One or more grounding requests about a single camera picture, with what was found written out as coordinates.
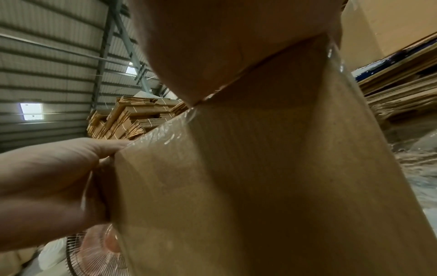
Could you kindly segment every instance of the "finger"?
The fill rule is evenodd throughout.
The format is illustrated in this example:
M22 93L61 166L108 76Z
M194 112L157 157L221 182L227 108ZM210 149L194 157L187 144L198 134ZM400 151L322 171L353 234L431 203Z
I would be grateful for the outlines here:
M132 143L132 141L129 140L98 140L91 138L83 138L83 140L91 146L93 152L99 159L111 156Z

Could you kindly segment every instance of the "fan guard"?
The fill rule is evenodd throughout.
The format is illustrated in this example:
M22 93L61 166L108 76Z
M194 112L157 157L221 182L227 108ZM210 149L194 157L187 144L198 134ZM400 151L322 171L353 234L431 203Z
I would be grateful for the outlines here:
M68 237L66 260L73 276L129 276L111 224Z

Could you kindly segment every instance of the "window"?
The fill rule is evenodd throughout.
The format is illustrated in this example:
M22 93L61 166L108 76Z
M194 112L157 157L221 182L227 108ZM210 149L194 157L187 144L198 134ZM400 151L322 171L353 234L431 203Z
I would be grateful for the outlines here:
M133 68L133 67L128 67L126 69L126 73L131 74L131 75L137 75L137 72L135 71L135 68Z
M21 103L21 111L23 112L24 120L43 120L42 104Z

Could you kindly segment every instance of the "cardboard box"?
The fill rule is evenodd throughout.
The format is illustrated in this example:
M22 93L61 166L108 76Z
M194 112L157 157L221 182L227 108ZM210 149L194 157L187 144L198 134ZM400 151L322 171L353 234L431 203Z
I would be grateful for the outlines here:
M131 275L435 275L434 233L327 43L115 155L102 191Z
M349 70L383 59L437 32L432 0L349 0L341 16L341 56Z

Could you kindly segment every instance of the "hand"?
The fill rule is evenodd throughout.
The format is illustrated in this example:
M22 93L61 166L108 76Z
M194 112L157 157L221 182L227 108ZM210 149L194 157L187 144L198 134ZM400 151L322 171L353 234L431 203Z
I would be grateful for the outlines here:
M105 223L106 209L91 172L129 143L80 138L1 154L0 251Z

